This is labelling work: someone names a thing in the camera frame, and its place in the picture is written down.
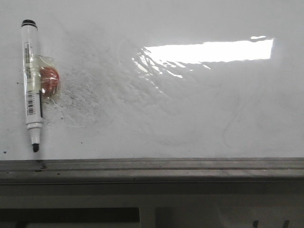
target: white surface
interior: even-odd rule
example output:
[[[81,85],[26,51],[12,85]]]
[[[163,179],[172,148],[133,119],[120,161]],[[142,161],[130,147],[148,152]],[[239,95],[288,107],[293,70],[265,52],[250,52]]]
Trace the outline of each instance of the white surface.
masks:
[[[2,0],[0,159],[302,157],[303,9],[300,0]],[[38,153],[24,117],[24,19],[62,79]]]

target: black marker tip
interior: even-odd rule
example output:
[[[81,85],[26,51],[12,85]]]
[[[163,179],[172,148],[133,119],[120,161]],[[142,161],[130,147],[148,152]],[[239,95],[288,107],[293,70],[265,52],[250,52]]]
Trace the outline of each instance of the black marker tip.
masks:
[[[37,152],[38,150],[39,150],[39,144],[34,143],[34,144],[33,144],[33,151],[34,151],[34,152]]]

